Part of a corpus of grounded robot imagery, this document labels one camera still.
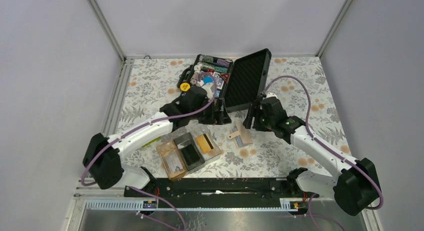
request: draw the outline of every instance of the floral tablecloth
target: floral tablecloth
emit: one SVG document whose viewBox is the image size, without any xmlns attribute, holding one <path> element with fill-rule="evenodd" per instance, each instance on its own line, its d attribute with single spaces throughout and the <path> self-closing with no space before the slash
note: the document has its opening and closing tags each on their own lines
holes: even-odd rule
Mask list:
<svg viewBox="0 0 424 231">
<path fill-rule="evenodd" d="M 134 61 L 117 131 L 124 131 L 150 118 L 164 104 L 180 95 L 176 88 L 179 75 L 194 62 L 193 58 L 136 59 Z M 340 123 L 326 77 L 318 57 L 273 58 L 267 83 L 280 75 L 301 79 L 312 99 L 309 124 L 321 137 L 346 154 L 350 154 L 345 133 Z M 277 94 L 289 116 L 305 118 L 307 98 L 302 87 L 294 80 L 280 79 L 269 92 Z M 291 170 L 306 167 L 316 173 L 327 171 L 303 151 L 278 139 L 273 133 L 250 130 L 253 145 L 237 148 L 227 139 L 235 122 L 243 122 L 247 111 L 230 113 L 233 121 L 223 126 L 208 125 L 212 138 L 223 150 L 221 157 L 189 178 L 256 178 L 285 177 Z M 186 127 L 162 136 L 160 140 L 140 148 L 124 162 L 144 166 L 155 177 L 166 178 L 164 165 L 156 146 L 176 138 L 201 125 L 191 121 Z"/>
</svg>

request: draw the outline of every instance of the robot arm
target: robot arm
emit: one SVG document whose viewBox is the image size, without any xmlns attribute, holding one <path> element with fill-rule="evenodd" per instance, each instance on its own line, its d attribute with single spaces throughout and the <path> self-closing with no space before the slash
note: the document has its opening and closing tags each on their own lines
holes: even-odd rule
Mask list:
<svg viewBox="0 0 424 231">
<path fill-rule="evenodd" d="M 192 86 L 171 103 L 165 104 L 148 120 L 120 133 L 94 135 L 88 145 L 82 164 L 88 167 L 99 152 L 103 153 L 89 168 L 91 176 L 101 189 L 132 186 L 143 188 L 149 181 L 144 169 L 121 163 L 136 149 L 150 141 L 186 126 L 198 115 L 186 115 L 205 106 L 214 92 L 212 85 Z"/>
<path fill-rule="evenodd" d="M 258 97 L 250 105 L 247 118 L 243 122 L 247 129 L 251 128 L 253 118 L 254 129 L 272 131 L 278 138 L 307 153 L 331 174 L 318 174 L 306 168 L 295 169 L 287 176 L 292 188 L 334 199 L 347 214 L 352 216 L 357 215 L 379 197 L 370 182 L 346 163 L 350 161 L 356 164 L 380 187 L 375 166 L 371 161 L 367 158 L 357 160 L 341 151 L 337 152 L 343 159 L 330 153 L 315 139 L 335 151 L 337 149 L 316 135 L 313 139 L 307 131 L 305 122 L 297 116 L 287 116 L 275 94 L 268 93 L 265 97 Z"/>
</svg>

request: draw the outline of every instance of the purple cable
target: purple cable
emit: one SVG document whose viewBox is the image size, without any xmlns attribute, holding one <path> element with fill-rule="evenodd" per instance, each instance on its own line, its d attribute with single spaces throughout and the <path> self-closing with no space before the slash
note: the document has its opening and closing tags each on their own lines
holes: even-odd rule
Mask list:
<svg viewBox="0 0 424 231">
<path fill-rule="evenodd" d="M 325 143 L 323 143 L 322 141 L 320 141 L 318 138 L 314 137 L 311 128 L 309 127 L 309 114 L 311 113 L 311 97 L 308 93 L 308 90 L 306 89 L 305 85 L 302 83 L 302 81 L 300 81 L 297 77 L 291 76 L 291 75 L 281 75 L 277 78 L 275 78 L 274 80 L 272 80 L 266 87 L 265 87 L 265 92 L 270 88 L 270 86 L 277 80 L 282 79 L 282 78 L 289 78 L 289 79 L 294 79 L 296 80 L 303 88 L 306 97 L 307 97 L 307 112 L 306 112 L 306 118 L 305 118 L 305 128 L 307 133 L 311 136 L 311 138 L 317 142 L 321 147 L 323 147 L 324 149 L 326 149 L 327 151 L 329 151 L 331 154 L 333 154 L 334 156 L 336 156 L 337 158 L 339 158 L 340 160 L 344 160 L 345 158 L 343 156 L 341 156 L 340 154 L 338 154 L 336 151 L 334 151 L 331 147 L 327 146 Z M 375 207 L 366 207 L 369 210 L 378 210 L 383 206 L 384 203 L 384 198 L 383 198 L 383 193 L 381 191 L 381 189 L 379 188 L 379 186 L 376 184 L 376 182 L 374 182 L 374 180 L 368 176 L 368 174 L 366 174 L 362 169 L 360 169 L 355 163 L 349 161 L 349 160 L 345 160 L 344 162 L 346 162 L 348 165 L 352 166 L 354 169 L 356 169 L 361 175 L 363 175 L 370 183 L 371 185 L 374 187 L 374 189 L 377 191 L 378 193 L 378 197 L 380 198 L 380 203 L 375 206 Z"/>
<path fill-rule="evenodd" d="M 345 227 L 343 227 L 343 225 L 340 222 L 338 222 L 337 220 L 335 220 L 334 218 L 331 218 L 331 217 L 328 217 L 328 216 L 325 216 L 325 215 L 319 215 L 319 214 L 314 214 L 313 216 L 332 221 L 337 226 L 339 226 L 341 228 L 341 230 L 346 231 Z"/>
<path fill-rule="evenodd" d="M 148 216 L 148 215 L 143 215 L 143 217 L 146 217 L 146 218 L 148 218 L 148 219 L 150 219 L 150 220 L 153 220 L 153 221 L 155 221 L 155 222 L 158 222 L 158 223 L 160 223 L 160 224 L 163 224 L 163 225 L 165 225 L 165 226 L 167 226 L 168 228 L 171 228 L 171 229 L 173 229 L 173 230 L 177 230 L 177 231 L 186 231 L 186 230 L 187 230 L 187 223 L 186 223 L 186 221 L 184 220 L 183 215 L 180 213 L 180 211 L 178 211 L 178 209 L 177 209 L 174 205 L 172 205 L 172 204 L 171 204 L 170 202 L 168 202 L 166 199 L 164 199 L 164 198 L 162 198 L 162 197 L 159 197 L 159 196 L 156 196 L 156 195 L 154 195 L 154 194 L 151 194 L 151 193 L 145 192 L 145 191 L 143 191 L 143 190 L 141 190 L 141 189 L 138 189 L 138 188 L 136 188 L 136 187 L 131 187 L 131 186 L 130 186 L 130 188 L 131 188 L 131 189 L 133 189 L 133 190 L 135 190 L 135 191 L 137 191 L 137 192 L 139 192 L 140 194 L 143 194 L 143 195 L 146 195 L 146 196 L 149 196 L 149 197 L 155 198 L 155 199 L 159 199 L 159 200 L 161 200 L 161 201 L 165 202 L 167 205 L 169 205 L 169 206 L 170 206 L 173 210 L 175 210 L 176 214 L 177 214 L 177 215 L 179 216 L 179 218 L 181 219 L 181 221 L 182 221 L 182 225 L 184 225 L 184 229 L 179 229 L 179 228 L 173 227 L 173 226 L 171 226 L 171 225 L 167 224 L 167 223 L 166 223 L 166 222 L 164 222 L 164 221 L 161 221 L 161 220 L 156 219 L 156 218 L 154 218 L 154 217 L 150 217 L 150 216 Z"/>
<path fill-rule="evenodd" d="M 323 231 L 321 229 L 321 227 L 318 225 L 318 223 L 315 221 L 314 216 L 312 215 L 312 199 L 315 197 L 315 195 L 317 195 L 316 193 L 312 194 L 312 196 L 309 198 L 309 205 L 307 206 L 307 211 L 309 212 L 309 216 L 310 219 L 312 219 L 312 222 L 315 224 L 315 226 L 320 230 Z"/>
<path fill-rule="evenodd" d="M 184 118 L 184 117 L 188 117 L 188 116 L 192 116 L 192 115 L 196 115 L 196 114 L 198 114 L 198 113 L 200 113 L 200 112 L 202 112 L 203 110 L 205 110 L 205 109 L 207 109 L 211 104 L 212 104 L 212 102 L 214 101 L 214 99 L 215 99 L 215 96 L 217 95 L 217 81 L 216 81 L 216 79 L 215 79 L 215 77 L 214 76 L 212 76 L 212 75 L 210 75 L 209 73 L 206 73 L 206 75 L 207 76 L 209 76 L 209 77 L 211 77 L 212 79 L 213 79 L 213 89 L 214 89 L 214 91 L 213 91 L 213 95 L 212 95 L 212 98 L 209 100 L 209 102 L 207 102 L 207 104 L 205 105 L 205 106 L 203 106 L 202 108 L 200 108 L 200 109 L 198 109 L 198 110 L 196 110 L 196 111 L 193 111 L 193 112 L 189 112 L 189 113 L 185 113 L 185 114 L 181 114 L 181 115 L 175 115 L 175 116 L 170 116 L 170 117 L 161 117 L 161 118 L 157 118 L 157 119 L 154 119 L 154 120 L 152 120 L 150 123 L 149 122 L 146 122 L 146 123 L 143 123 L 143 124 L 141 124 L 140 126 L 137 126 L 137 127 L 135 127 L 135 128 L 133 128 L 133 129 L 131 129 L 130 131 L 128 131 L 128 132 L 126 132 L 125 134 L 123 134 L 120 138 L 116 138 L 115 140 L 113 140 L 112 142 L 110 142 L 110 143 L 108 143 L 106 146 L 104 146 L 95 156 L 94 156 L 94 158 L 91 160 L 91 162 L 87 165 L 87 167 L 85 168 L 85 170 L 84 170 L 84 172 L 82 173 L 82 176 L 81 176 L 81 180 L 80 180 L 80 182 L 81 182 L 81 185 L 82 186 L 91 186 L 91 185 L 95 185 L 97 182 L 91 182 L 91 183 L 86 183 L 86 176 L 87 176 L 87 173 L 89 172 L 89 170 L 91 169 L 91 167 L 93 166 L 93 164 L 97 161 L 97 159 L 109 148 L 109 147 L 111 147 L 112 145 L 114 145 L 114 144 L 116 144 L 117 142 L 119 142 L 120 141 L 120 139 L 124 139 L 124 138 L 126 138 L 127 136 L 129 136 L 129 135 L 131 135 L 132 133 L 134 133 L 135 131 L 137 131 L 137 130 L 140 130 L 140 129 L 142 129 L 142 128 L 144 128 L 144 127 L 146 127 L 146 126 L 148 126 L 148 125 L 151 125 L 151 124 L 154 124 L 154 123 L 156 123 L 156 122 L 159 122 L 159 121 L 164 121 L 164 120 L 170 120 L 170 119 L 179 119 L 179 118 Z M 176 211 L 176 213 L 178 214 L 178 216 L 181 218 L 181 220 L 182 220 L 182 223 L 183 223 L 183 225 L 184 225 L 184 229 L 177 229 L 177 228 L 175 228 L 175 227 L 172 227 L 171 225 L 169 225 L 169 224 L 167 224 L 167 223 L 165 223 L 165 222 L 163 222 L 163 221 L 161 221 L 161 220 L 159 220 L 159 219 L 156 219 L 156 218 L 154 218 L 154 217 L 150 217 L 150 216 L 145 216 L 146 218 L 148 218 L 148 219 L 150 219 L 150 220 L 153 220 L 153 221 L 156 221 L 156 222 L 158 222 L 158 223 L 161 223 L 161 224 L 163 224 L 163 225 L 165 225 L 165 226 L 167 226 L 167 227 L 169 227 L 169 228 L 171 228 L 171 229 L 175 229 L 175 230 L 178 230 L 178 231 L 185 231 L 185 230 L 187 230 L 187 224 L 186 224 L 186 221 L 184 220 L 184 218 L 183 218 L 183 216 L 181 215 L 181 213 L 177 210 L 177 208 L 175 208 L 170 202 L 168 202 L 168 201 L 166 201 L 165 199 L 163 199 L 163 198 L 161 198 L 161 197 L 159 197 L 159 196 L 156 196 L 156 195 L 153 195 L 153 194 L 150 194 L 150 193 L 148 193 L 148 192 L 144 192 L 144 191 L 142 191 L 142 190 L 140 190 L 140 189 L 138 189 L 138 188 L 135 188 L 135 187 L 131 187 L 133 190 L 135 190 L 135 191 L 137 191 L 137 192 L 139 192 L 139 193 L 142 193 L 142 194 L 144 194 L 144 195 L 147 195 L 147 196 L 150 196 L 150 197 L 153 197 L 153 198 L 157 198 L 157 199 L 160 199 L 160 200 L 162 200 L 162 201 L 164 201 L 166 204 L 168 204 L 171 208 L 173 208 L 175 211 Z"/>
<path fill-rule="evenodd" d="M 163 121 L 163 120 L 170 120 L 170 119 L 179 119 L 179 118 L 184 118 L 184 117 L 196 115 L 196 114 L 202 112 L 203 110 L 207 109 L 212 104 L 212 102 L 215 99 L 215 96 L 217 95 L 217 81 L 216 81 L 216 79 L 215 79 L 215 77 L 213 75 L 210 75 L 209 73 L 206 73 L 206 75 L 209 76 L 209 77 L 211 77 L 213 79 L 214 91 L 213 91 L 212 98 L 209 100 L 209 102 L 207 102 L 207 104 L 205 106 L 203 106 L 202 108 L 200 108 L 200 109 L 198 109 L 196 111 L 193 111 L 193 112 L 189 112 L 189 113 L 185 113 L 185 114 L 180 114 L 180 115 L 175 115 L 175 116 L 170 116 L 170 117 L 161 117 L 161 118 L 154 119 L 151 122 L 145 122 L 145 123 L 141 124 L 140 126 L 137 126 L 137 127 L 133 128 L 133 129 L 131 129 L 130 131 L 124 133 L 120 137 L 120 139 L 125 139 L 126 137 L 128 137 L 129 135 L 131 135 L 132 133 L 134 133 L 135 131 L 140 130 L 140 129 L 148 126 L 148 125 L 154 124 L 156 122 Z M 119 142 L 120 139 L 117 138 L 117 139 L 113 140 L 112 142 L 108 143 L 105 147 L 103 147 L 100 150 L 100 152 L 98 152 L 96 154 L 96 156 L 94 156 L 94 158 L 91 160 L 91 162 L 87 165 L 87 167 L 85 168 L 84 172 L 82 173 L 81 180 L 80 180 L 82 186 L 91 186 L 91 185 L 97 184 L 97 182 L 95 182 L 95 181 L 94 182 L 91 182 L 91 183 L 86 183 L 87 173 L 89 172 L 89 170 L 91 169 L 91 167 L 93 166 L 93 164 L 96 162 L 96 160 L 100 157 L 100 155 L 102 155 L 109 147 L 111 147 L 112 145 L 114 145 L 117 142 Z"/>
</svg>

